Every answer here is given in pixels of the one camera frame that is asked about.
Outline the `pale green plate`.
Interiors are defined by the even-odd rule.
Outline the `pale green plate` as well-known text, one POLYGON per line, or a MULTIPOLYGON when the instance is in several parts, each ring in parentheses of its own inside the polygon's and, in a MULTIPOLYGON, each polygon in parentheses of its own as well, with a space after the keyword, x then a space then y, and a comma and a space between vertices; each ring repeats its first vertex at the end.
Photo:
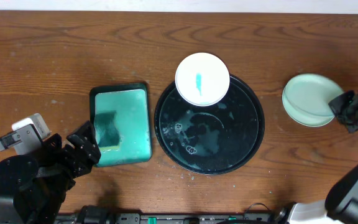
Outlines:
POLYGON ((314 73, 293 77, 283 91, 283 101, 299 114, 315 118, 332 117, 329 102, 344 93, 331 79, 314 73))
POLYGON ((308 97, 284 89, 282 103, 285 111, 294 121, 308 127, 321 127, 334 118, 324 98, 308 97))

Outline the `dark green scrubbing sponge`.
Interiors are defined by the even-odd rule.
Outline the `dark green scrubbing sponge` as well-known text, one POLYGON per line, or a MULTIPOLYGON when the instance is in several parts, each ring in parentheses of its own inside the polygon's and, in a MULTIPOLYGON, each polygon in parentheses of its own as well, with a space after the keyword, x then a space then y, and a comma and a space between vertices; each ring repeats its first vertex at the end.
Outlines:
POLYGON ((100 151, 117 150, 120 144, 119 131, 115 125, 116 112, 98 113, 94 117, 96 141, 100 151))

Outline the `white plate with green stain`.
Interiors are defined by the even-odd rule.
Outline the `white plate with green stain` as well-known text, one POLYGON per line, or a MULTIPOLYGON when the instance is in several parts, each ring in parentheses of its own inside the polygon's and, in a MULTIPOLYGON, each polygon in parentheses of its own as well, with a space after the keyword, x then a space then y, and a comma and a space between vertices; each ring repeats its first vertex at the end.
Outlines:
POLYGON ((226 64, 205 52, 184 58, 175 73, 175 86, 180 96, 195 106, 211 106, 226 95, 230 75, 226 64))

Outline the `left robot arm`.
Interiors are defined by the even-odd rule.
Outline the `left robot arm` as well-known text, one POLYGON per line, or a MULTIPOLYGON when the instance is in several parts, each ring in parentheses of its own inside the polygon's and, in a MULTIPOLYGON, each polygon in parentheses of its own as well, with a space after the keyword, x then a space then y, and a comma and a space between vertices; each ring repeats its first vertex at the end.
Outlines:
POLYGON ((42 139, 34 124, 0 138, 16 155, 0 162, 0 223, 54 223, 75 179, 89 174, 101 157, 92 123, 67 136, 42 139))

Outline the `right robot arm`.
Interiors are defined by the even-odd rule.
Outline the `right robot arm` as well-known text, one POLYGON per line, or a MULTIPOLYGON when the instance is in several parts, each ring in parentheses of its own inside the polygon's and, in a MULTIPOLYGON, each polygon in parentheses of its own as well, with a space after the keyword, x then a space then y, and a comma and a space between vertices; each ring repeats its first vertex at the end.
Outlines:
MULTIPOLYGON (((337 119, 350 133, 358 130, 358 93, 343 91, 329 78, 313 73, 293 77, 282 94, 285 111, 293 120, 320 127, 337 119)), ((358 223, 358 165, 329 191, 324 200, 295 203, 282 210, 282 223, 358 223)))

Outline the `dark green rectangular soap tray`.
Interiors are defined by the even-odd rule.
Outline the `dark green rectangular soap tray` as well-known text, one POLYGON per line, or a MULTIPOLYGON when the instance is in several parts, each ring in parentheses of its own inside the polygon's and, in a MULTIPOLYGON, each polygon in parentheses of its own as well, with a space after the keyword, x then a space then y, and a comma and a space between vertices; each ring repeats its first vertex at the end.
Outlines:
POLYGON ((147 88, 143 83, 97 86, 89 93, 90 120, 115 111, 120 135, 117 150, 100 151, 98 167, 147 162, 152 157, 147 88))

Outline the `round black tray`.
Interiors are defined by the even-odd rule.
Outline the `round black tray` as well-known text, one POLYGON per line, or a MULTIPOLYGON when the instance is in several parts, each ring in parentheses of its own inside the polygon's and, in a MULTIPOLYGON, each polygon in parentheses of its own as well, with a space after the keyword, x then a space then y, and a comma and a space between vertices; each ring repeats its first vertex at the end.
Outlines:
POLYGON ((254 156, 264 138, 265 118, 256 94, 231 75, 224 98, 205 107, 185 101, 169 84, 156 105, 154 130, 161 148, 179 166, 218 175, 254 156))

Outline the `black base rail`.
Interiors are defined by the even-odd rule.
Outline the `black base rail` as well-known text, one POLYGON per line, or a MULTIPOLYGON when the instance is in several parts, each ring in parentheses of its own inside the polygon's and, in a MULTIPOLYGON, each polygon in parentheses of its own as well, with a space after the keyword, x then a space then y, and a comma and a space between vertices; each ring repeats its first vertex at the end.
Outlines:
POLYGON ((84 206, 76 213, 59 214, 55 218, 54 224, 246 224, 246 223, 265 223, 278 224, 288 223, 290 210, 295 205, 290 203, 280 210, 273 211, 256 210, 258 203, 252 204, 239 214, 213 214, 213 213, 194 213, 194 214, 145 214, 145 213, 114 213, 105 208, 95 206, 84 206))

